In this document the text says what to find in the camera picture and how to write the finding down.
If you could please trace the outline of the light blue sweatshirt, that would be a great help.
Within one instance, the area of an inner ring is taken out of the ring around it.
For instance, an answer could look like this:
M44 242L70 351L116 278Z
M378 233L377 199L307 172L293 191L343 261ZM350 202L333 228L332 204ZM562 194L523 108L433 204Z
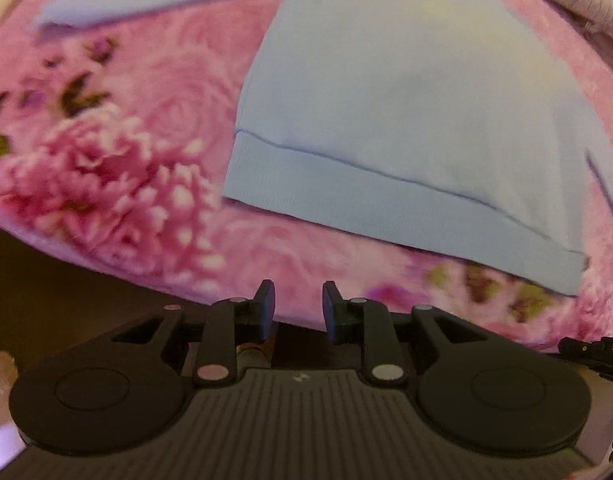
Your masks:
M92 26L196 0L52 0ZM579 291L586 175L613 146L499 0L285 0L244 79L223 193Z

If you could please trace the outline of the pink rose blanket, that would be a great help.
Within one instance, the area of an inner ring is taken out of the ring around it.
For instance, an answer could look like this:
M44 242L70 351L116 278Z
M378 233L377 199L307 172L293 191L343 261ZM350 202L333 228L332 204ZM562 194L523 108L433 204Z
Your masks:
M223 200L244 75L282 0L211 0L88 30L0 24L0 229L76 266L211 302L275 282L279 318L320 326L335 281L428 302L529 346L613 336L613 218L587 204L577 298Z

